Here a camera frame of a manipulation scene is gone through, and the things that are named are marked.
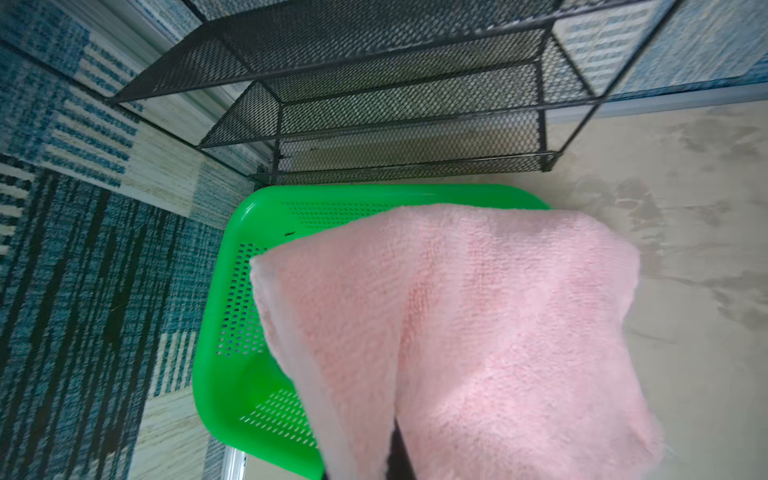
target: beige floor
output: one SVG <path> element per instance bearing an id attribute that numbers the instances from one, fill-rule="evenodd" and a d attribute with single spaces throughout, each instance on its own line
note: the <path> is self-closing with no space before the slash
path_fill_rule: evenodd
<path id="1" fill-rule="evenodd" d="M 550 173 L 432 181 L 515 185 L 634 241 L 625 332 L 668 445 L 651 478 L 766 478 L 768 102 L 597 119 Z M 265 468 L 247 478 L 297 478 Z"/>

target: striped rug pattern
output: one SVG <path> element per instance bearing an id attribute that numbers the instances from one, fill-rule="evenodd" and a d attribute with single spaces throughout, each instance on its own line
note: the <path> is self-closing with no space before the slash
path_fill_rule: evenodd
<path id="1" fill-rule="evenodd" d="M 220 231 L 10 157 L 0 174 L 0 478 L 218 478 L 191 365 Z"/>

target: black metal shelf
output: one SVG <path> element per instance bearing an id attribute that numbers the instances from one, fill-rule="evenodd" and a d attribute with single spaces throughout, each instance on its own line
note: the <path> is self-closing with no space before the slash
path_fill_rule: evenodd
<path id="1" fill-rule="evenodd" d="M 451 120 L 477 112 L 539 110 L 594 100 L 548 31 L 480 42 L 443 47 L 442 55 L 423 51 L 419 57 L 426 57 L 419 62 L 398 58 L 395 70 L 356 65 L 354 69 L 295 74 L 266 84 L 254 82 L 200 146 L 349 133 Z M 361 84 L 365 87 L 344 90 Z M 270 91 L 289 100 L 277 101 Z"/>
<path id="2" fill-rule="evenodd" d="M 554 155 L 542 121 L 540 112 L 528 110 L 282 139 L 276 172 L 259 178 L 293 184 L 308 178 L 359 181 L 352 179 L 364 174 L 405 178 L 416 171 L 438 176 L 472 165 L 541 170 Z"/>
<path id="3" fill-rule="evenodd" d="M 273 142 L 261 184 L 547 171 L 673 6 L 596 94 L 555 20 L 648 0 L 288 0 L 197 30 L 113 101 L 253 80 L 199 148 Z M 591 105 L 564 146 L 545 111 Z"/>
<path id="4" fill-rule="evenodd" d="M 558 18 L 642 1 L 289 0 L 203 23 L 112 101 L 265 80 L 548 29 Z"/>

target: plastic basket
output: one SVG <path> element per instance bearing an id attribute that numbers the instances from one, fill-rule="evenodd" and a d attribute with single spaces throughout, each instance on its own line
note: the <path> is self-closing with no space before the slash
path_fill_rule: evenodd
<path id="1" fill-rule="evenodd" d="M 268 187 L 224 231 L 194 360 L 197 411 L 222 443 L 307 478 L 323 461 L 291 382 L 269 353 L 253 304 L 248 260 L 293 239 L 402 205 L 548 208 L 502 185 Z"/>

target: towel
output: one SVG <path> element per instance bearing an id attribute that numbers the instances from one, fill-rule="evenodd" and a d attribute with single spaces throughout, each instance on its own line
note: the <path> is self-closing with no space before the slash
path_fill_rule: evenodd
<path id="1" fill-rule="evenodd" d="M 637 250 L 589 216 L 401 207 L 250 261 L 332 480 L 638 478 L 663 442 L 621 333 Z"/>

